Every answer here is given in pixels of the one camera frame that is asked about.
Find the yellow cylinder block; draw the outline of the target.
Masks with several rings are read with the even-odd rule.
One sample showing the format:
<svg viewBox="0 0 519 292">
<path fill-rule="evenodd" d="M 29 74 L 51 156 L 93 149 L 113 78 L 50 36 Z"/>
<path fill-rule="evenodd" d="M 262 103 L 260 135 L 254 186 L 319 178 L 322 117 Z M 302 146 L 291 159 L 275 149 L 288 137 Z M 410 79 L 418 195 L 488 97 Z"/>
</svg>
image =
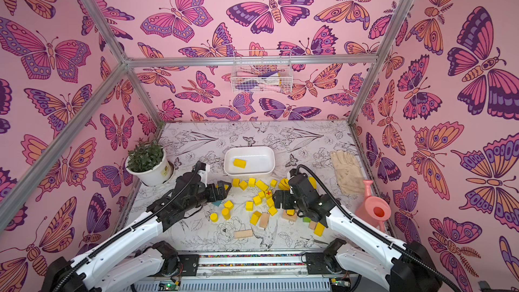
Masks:
<svg viewBox="0 0 519 292">
<path fill-rule="evenodd" d="M 228 208 L 223 208 L 222 216 L 223 216 L 224 220 L 229 220 L 231 218 L 231 210 Z"/>
</svg>

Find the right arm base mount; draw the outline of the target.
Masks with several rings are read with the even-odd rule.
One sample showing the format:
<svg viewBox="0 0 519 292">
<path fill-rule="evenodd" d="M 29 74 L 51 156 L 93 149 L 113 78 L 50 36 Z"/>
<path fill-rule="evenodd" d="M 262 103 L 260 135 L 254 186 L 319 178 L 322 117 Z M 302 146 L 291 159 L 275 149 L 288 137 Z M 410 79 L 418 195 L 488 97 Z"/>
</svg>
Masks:
<svg viewBox="0 0 519 292">
<path fill-rule="evenodd" d="M 347 270 L 339 266 L 334 256 L 323 252 L 305 252 L 301 255 L 301 261 L 306 265 L 308 274 L 344 275 L 347 273 Z"/>
</svg>

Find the yellow disc block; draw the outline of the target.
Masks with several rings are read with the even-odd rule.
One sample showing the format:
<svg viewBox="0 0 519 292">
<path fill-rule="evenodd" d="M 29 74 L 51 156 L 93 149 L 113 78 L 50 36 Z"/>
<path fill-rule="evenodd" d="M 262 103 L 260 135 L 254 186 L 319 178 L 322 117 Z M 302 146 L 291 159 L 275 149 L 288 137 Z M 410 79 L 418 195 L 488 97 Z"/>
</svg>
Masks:
<svg viewBox="0 0 519 292">
<path fill-rule="evenodd" d="M 217 213 L 212 213 L 210 216 L 209 216 L 209 219 L 213 222 L 213 223 L 216 223 L 218 221 L 218 215 Z"/>
</svg>

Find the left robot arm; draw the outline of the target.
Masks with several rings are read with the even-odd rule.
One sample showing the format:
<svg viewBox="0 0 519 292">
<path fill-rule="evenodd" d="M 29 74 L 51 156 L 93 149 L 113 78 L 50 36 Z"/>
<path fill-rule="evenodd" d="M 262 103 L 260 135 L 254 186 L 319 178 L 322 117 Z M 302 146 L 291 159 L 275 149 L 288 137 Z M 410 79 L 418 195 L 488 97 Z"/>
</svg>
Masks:
<svg viewBox="0 0 519 292">
<path fill-rule="evenodd" d="M 186 213 L 206 203 L 224 201 L 231 183 L 209 184 L 208 169 L 195 168 L 178 177 L 175 186 L 149 205 L 135 221 L 71 260 L 58 258 L 45 276 L 43 291 L 121 291 L 154 274 L 178 271 L 178 251 L 160 241 L 134 258 L 130 255 L 153 241 Z"/>
</svg>

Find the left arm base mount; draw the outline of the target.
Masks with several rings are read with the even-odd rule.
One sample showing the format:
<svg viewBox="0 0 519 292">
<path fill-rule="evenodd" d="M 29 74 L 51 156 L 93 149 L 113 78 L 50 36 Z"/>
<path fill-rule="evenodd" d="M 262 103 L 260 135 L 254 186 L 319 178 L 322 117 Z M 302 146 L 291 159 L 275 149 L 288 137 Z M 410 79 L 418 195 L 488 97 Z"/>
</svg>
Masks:
<svg viewBox="0 0 519 292">
<path fill-rule="evenodd" d="M 199 267 L 199 254 L 181 254 L 164 261 L 156 276 L 195 277 Z"/>
</svg>

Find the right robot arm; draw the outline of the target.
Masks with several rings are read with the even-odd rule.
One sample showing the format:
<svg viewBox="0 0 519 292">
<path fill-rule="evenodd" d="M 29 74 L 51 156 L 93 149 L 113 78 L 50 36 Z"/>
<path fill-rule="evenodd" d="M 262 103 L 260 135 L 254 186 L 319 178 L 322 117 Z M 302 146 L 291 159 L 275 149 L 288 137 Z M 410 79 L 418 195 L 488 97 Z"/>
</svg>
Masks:
<svg viewBox="0 0 519 292">
<path fill-rule="evenodd" d="M 459 287 L 440 273 L 427 249 L 419 242 L 406 243 L 368 224 L 342 205 L 307 166 L 299 164 L 287 174 L 289 190 L 275 196 L 284 210 L 343 235 L 325 251 L 328 268 L 351 271 L 387 291 L 439 291 Z"/>
</svg>

